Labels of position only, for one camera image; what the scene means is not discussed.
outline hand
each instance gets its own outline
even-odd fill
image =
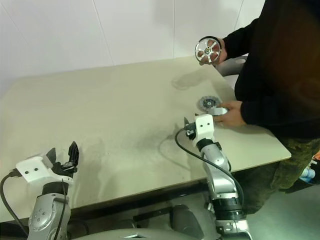
[[[220,116],[214,116],[215,122],[221,123],[225,127],[240,127],[246,125],[241,116],[242,101],[228,101],[221,103],[218,107],[227,108],[229,111]]]
[[[218,64],[220,64],[220,63],[222,63],[222,62],[224,62],[224,61],[227,59],[227,56],[228,56],[227,51],[226,51],[226,47],[225,47],[225,41],[224,41],[223,39],[221,39],[221,38],[218,38],[218,40],[220,41],[220,43],[221,43],[221,48],[222,48],[222,49],[221,49],[221,52],[220,52],[219,58],[217,59],[217,61],[214,62],[215,58],[217,57],[217,54],[216,54],[216,53],[212,53],[212,54],[210,55],[211,64],[214,65],[214,66],[215,66],[215,65],[218,65]],[[211,46],[213,43],[214,43],[214,41],[209,40],[209,41],[208,41],[208,46]],[[212,50],[213,50],[213,51],[218,51],[218,50],[219,50],[219,46],[218,46],[217,44],[214,45],[213,48],[212,48]],[[198,52],[198,57],[201,57],[203,54],[204,54],[203,51],[199,51],[199,52]],[[208,56],[204,56],[204,57],[201,59],[200,65],[204,65],[204,64],[209,64]]]

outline black cable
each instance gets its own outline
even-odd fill
[[[10,207],[10,205],[7,202],[5,193],[4,193],[4,184],[5,181],[10,178],[10,177],[20,177],[21,174],[18,172],[18,170],[14,169],[12,172],[10,172],[7,176],[5,176],[1,182],[0,182],[0,195],[1,195],[1,200],[3,202],[3,205],[5,206],[5,208],[8,210],[8,212],[11,214],[11,216],[13,217],[13,219],[15,220],[15,222],[20,226],[20,228],[22,229],[22,231],[24,232],[25,236],[28,237],[29,233],[27,228],[23,225],[23,223],[20,221],[20,219],[17,217],[17,215],[15,214],[15,212],[12,210],[12,208]]]
[[[71,232],[67,231],[66,234],[67,234],[68,240],[71,240],[71,239],[72,239],[72,234],[71,234]]]
[[[90,234],[88,224],[81,219],[70,219],[68,224],[81,224],[85,228],[86,235]]]
[[[211,166],[219,169],[221,172],[223,172],[223,173],[225,173],[226,175],[228,175],[228,176],[234,181],[234,184],[235,184],[235,186],[236,186],[236,189],[237,189],[237,191],[238,191],[238,195],[239,195],[239,198],[240,198],[240,204],[243,205],[244,202],[245,202],[244,191],[243,191],[241,185],[239,184],[239,182],[235,179],[234,176],[231,175],[231,173],[229,173],[228,171],[226,171],[226,170],[224,170],[223,168],[219,167],[218,165],[210,162],[209,160],[207,160],[207,159],[205,159],[205,158],[203,158],[203,157],[201,157],[201,156],[193,153],[192,151],[189,151],[188,149],[186,149],[184,146],[182,146],[182,145],[179,143],[179,141],[178,141],[178,135],[179,135],[182,131],[184,131],[184,130],[185,130],[184,128],[181,128],[181,129],[175,134],[175,136],[174,136],[174,141],[175,141],[175,143],[176,143],[176,144],[179,146],[179,148],[181,148],[183,151],[185,151],[185,152],[187,152],[188,154],[196,157],[197,159],[200,159],[201,161],[203,161],[203,162],[205,162],[205,163],[207,163],[207,164],[209,164],[209,165],[211,165]]]
[[[63,189],[64,201],[63,201],[63,207],[62,207],[60,220],[59,220],[58,227],[56,229],[56,232],[55,232],[53,240],[57,240],[57,238],[58,238],[58,235],[59,235],[59,232],[60,232],[60,228],[61,228],[61,224],[62,224],[62,220],[63,220],[64,214],[65,214],[66,204],[67,204],[67,196],[66,196],[66,190],[65,190],[65,185],[64,185],[64,180],[63,179],[62,179],[61,184],[62,184],[62,189]]]
[[[228,160],[228,165],[229,165],[229,171],[231,172],[232,167],[231,167],[231,164],[230,164],[229,160]]]

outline person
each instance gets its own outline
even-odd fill
[[[219,41],[216,64],[248,57],[235,84],[237,100],[222,103],[229,111],[214,121],[267,128],[291,153],[290,159],[235,173],[244,209],[253,214],[271,194],[290,188],[320,150],[320,1],[266,0],[259,18]]]
[[[320,150],[313,156],[313,159],[320,161]]]

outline black sweater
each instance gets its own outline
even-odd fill
[[[276,136],[320,138],[320,1],[267,0],[224,42],[228,58],[248,53],[235,85],[244,121]]]

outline small gear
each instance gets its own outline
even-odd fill
[[[219,98],[215,96],[204,96],[198,101],[197,106],[201,111],[207,113],[211,108],[219,105],[220,103]]]

